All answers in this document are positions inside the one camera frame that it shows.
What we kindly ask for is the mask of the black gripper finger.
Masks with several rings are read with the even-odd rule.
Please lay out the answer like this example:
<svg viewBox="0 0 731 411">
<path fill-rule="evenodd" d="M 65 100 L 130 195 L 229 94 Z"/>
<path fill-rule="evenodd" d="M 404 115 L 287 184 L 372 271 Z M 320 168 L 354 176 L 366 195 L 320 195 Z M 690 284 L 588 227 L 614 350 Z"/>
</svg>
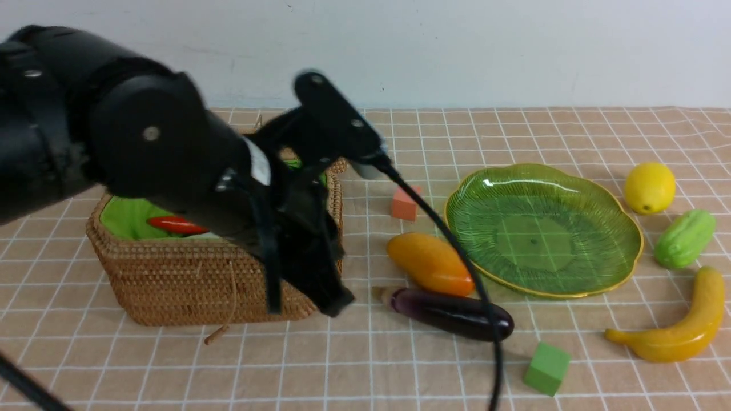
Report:
<svg viewBox="0 0 731 411">
<path fill-rule="evenodd" d="M 355 301 L 340 278 L 340 240 L 290 240 L 282 245 L 282 278 L 308 297 L 318 311 L 335 318 Z"/>
<path fill-rule="evenodd" d="M 259 236 L 260 257 L 264 264 L 267 311 L 271 315 L 279 315 L 282 314 L 282 284 L 276 227 L 266 198 L 257 194 L 251 195 L 251 209 Z"/>
</svg>

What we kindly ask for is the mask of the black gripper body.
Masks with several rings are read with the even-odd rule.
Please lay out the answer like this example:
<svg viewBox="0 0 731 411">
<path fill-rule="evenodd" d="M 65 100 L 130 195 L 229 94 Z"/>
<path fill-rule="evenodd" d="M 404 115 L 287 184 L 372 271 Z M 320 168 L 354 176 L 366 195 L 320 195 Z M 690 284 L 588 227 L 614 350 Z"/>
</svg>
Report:
<svg viewBox="0 0 731 411">
<path fill-rule="evenodd" d="M 219 181 L 218 195 L 229 200 L 219 208 L 217 234 L 248 254 L 260 257 L 251 195 L 266 198 L 281 249 L 290 240 L 340 240 L 339 222 L 327 210 L 329 190 L 322 182 L 336 161 L 326 137 L 297 108 L 268 122 L 254 134 L 243 134 L 218 120 L 217 133 L 227 138 L 232 169 Z"/>
</svg>

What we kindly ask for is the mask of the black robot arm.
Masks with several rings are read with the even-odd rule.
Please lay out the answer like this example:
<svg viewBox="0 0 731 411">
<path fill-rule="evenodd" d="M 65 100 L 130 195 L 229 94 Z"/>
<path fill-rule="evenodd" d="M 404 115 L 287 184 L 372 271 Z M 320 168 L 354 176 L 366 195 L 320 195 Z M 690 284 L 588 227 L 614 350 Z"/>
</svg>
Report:
<svg viewBox="0 0 731 411">
<path fill-rule="evenodd" d="M 272 312 L 282 281 L 329 317 L 354 301 L 319 180 L 342 141 L 302 108 L 240 134 L 185 73 L 86 31 L 26 26 L 2 42 L 2 224 L 101 184 L 262 261 Z"/>
</svg>

